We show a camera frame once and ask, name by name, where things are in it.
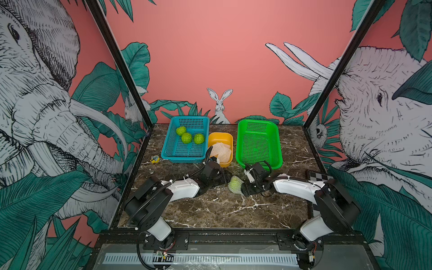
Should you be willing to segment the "teal plastic basket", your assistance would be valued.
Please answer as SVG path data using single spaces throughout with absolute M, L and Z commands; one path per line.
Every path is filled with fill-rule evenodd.
M 172 163 L 201 163 L 208 149 L 209 125 L 208 117 L 173 117 L 161 157 Z

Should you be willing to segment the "bright green plastic basket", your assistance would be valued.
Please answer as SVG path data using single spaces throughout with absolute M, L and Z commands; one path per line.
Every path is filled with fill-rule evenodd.
M 279 128 L 266 120 L 243 119 L 238 122 L 236 161 L 242 168 L 261 163 L 266 170 L 282 167 Z

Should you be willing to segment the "yellow plastic tub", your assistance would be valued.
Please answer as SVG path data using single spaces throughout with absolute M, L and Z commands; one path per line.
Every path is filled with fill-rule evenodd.
M 208 148 L 212 149 L 212 146 L 218 142 L 222 142 L 224 144 L 230 145 L 232 154 L 231 154 L 231 161 L 229 163 L 220 163 L 220 161 L 217 159 L 217 162 L 219 163 L 219 165 L 223 168 L 228 167 L 232 160 L 233 160 L 233 153 L 234 153 L 234 139 L 233 136 L 229 133 L 224 133 L 224 132 L 213 132 L 209 135 L 209 139 L 208 139 Z

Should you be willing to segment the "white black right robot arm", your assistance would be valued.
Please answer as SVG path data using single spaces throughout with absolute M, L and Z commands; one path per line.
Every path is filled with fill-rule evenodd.
M 252 196 L 274 189 L 315 205 L 318 214 L 306 220 L 292 236 L 299 250 L 306 250 L 309 244 L 328 234 L 352 232 L 352 225 L 360 215 L 361 207 L 340 182 L 328 175 L 311 177 L 305 182 L 287 174 L 275 175 L 268 163 L 266 166 L 263 167 L 261 163 L 245 166 L 247 181 L 241 184 L 240 193 Z

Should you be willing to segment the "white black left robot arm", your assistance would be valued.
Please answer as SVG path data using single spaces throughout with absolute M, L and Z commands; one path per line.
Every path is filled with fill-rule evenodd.
M 174 230 L 162 218 L 168 204 L 201 196 L 209 189 L 226 184 L 231 176 L 218 163 L 217 157 L 211 156 L 212 151 L 211 146 L 200 169 L 181 179 L 162 181 L 155 176 L 147 179 L 126 202 L 127 225 L 155 237 L 161 243 L 172 239 Z

